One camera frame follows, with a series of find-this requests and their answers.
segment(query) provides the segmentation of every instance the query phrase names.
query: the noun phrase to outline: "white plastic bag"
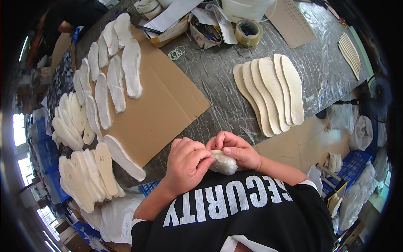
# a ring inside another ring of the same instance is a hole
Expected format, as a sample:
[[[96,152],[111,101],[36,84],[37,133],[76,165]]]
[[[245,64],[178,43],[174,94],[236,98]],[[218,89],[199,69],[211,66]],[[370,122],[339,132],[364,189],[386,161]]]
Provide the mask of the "white plastic bag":
[[[376,172],[371,162],[367,162],[365,169],[359,175],[354,185],[359,185],[361,188],[366,190],[363,204],[367,202],[368,198],[374,192],[377,183],[374,183],[376,177]]]
[[[341,160],[341,155],[329,152],[329,170],[338,173],[343,166],[343,161]]]
[[[358,219],[366,194],[366,188],[361,188],[358,184],[349,188],[339,208],[340,230],[349,229]]]
[[[350,150],[362,150],[368,147],[372,142],[372,124],[371,120],[366,116],[360,116],[354,126],[354,132],[350,137]]]
[[[332,105],[326,111],[329,129],[345,129],[350,135],[354,131],[358,109],[351,104]]]
[[[316,185],[318,189],[319,195],[322,194],[322,180],[320,179],[320,171],[316,168],[316,166],[312,165],[307,172],[307,177]]]
[[[100,232],[106,242],[131,244],[131,221],[134,211],[143,200],[140,194],[126,193],[102,206]]]

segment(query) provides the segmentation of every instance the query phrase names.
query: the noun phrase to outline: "blue plastic crate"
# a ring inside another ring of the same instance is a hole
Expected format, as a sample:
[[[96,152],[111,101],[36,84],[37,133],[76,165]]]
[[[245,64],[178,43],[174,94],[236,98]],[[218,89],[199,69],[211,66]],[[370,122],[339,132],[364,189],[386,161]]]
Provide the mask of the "blue plastic crate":
[[[39,141],[52,138],[51,135],[46,134],[45,118],[36,120],[36,128],[38,130],[38,139],[39,139]]]
[[[70,196],[62,189],[60,185],[60,173],[59,173],[59,167],[53,168],[51,171],[49,171],[49,176],[50,179],[53,183],[54,188],[57,191],[57,194],[60,197],[60,200],[63,202],[70,198]]]
[[[45,172],[59,165],[58,148],[52,139],[40,141],[37,147]]]
[[[357,177],[364,170],[365,165],[368,161],[371,161],[371,156],[367,153],[364,153],[360,150],[354,150],[347,154],[347,156],[343,159],[343,166],[341,167],[339,173],[337,174],[340,178],[347,181],[346,191],[350,188],[351,185],[354,184]],[[337,186],[338,181],[333,178],[327,178],[333,185]],[[325,182],[323,184],[323,192],[328,194],[332,188],[328,186]]]
[[[157,187],[157,185],[161,182],[161,180],[157,180],[148,184],[144,184],[139,186],[140,190],[143,192],[144,196],[147,197],[150,192]]]

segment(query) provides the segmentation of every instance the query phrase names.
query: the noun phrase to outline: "cardboard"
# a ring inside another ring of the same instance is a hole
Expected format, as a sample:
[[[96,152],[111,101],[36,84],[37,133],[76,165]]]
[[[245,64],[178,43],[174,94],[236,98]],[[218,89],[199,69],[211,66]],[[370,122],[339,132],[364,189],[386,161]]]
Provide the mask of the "cardboard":
[[[283,36],[291,49],[316,40],[311,26],[293,0],[278,0],[277,5],[271,5],[267,9],[267,17],[271,16],[273,8],[275,8],[275,11],[270,18],[270,22]]]
[[[141,97],[127,96],[126,110],[116,114],[109,93],[112,126],[103,136],[114,136],[131,159],[143,167],[211,105],[191,80],[146,36],[130,25],[141,47]],[[101,69],[107,75],[108,66]],[[95,83],[90,78],[93,95]]]

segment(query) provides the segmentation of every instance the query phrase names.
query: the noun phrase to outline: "tape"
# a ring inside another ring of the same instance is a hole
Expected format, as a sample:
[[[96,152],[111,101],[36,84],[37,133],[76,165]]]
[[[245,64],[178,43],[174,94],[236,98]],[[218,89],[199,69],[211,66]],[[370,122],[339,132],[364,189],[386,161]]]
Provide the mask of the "tape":
[[[255,21],[240,20],[235,29],[235,37],[244,46],[256,46],[263,36],[262,26]]]

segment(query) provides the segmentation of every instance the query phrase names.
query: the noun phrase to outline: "clutter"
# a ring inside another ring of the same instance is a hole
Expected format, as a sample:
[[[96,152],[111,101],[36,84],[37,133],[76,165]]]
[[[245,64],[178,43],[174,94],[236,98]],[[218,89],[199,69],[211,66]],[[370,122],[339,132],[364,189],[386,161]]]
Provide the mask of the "clutter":
[[[211,157],[215,158],[217,161],[210,165],[210,170],[227,176],[234,174],[238,170],[235,158],[226,156],[221,150],[212,150],[211,153]]]
[[[362,150],[365,149],[372,142],[372,123],[366,116],[360,116],[355,123],[354,132],[350,137],[349,146],[350,150]]]
[[[351,104],[331,105],[326,110],[326,119],[329,122],[328,128],[330,130],[345,129],[350,135],[354,132],[357,116],[357,106]]]

